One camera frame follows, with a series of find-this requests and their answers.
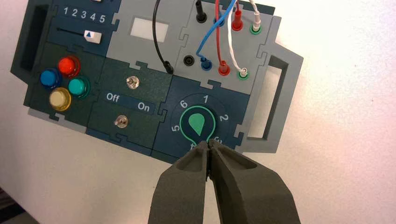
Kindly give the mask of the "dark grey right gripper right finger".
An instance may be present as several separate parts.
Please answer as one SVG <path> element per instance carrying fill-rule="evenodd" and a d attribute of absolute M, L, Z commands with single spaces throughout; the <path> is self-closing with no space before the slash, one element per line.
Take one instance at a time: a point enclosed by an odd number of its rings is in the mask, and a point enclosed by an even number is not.
<path fill-rule="evenodd" d="M 300 223 L 293 195 L 278 173 L 215 140 L 209 149 L 222 224 Z"/>

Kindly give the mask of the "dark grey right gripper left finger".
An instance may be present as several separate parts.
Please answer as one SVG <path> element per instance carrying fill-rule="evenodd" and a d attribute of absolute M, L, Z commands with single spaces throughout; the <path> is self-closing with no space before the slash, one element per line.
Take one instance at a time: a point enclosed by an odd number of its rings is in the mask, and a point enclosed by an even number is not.
<path fill-rule="evenodd" d="M 207 159 L 208 144 L 202 141 L 160 175 L 148 223 L 203 223 Z"/>

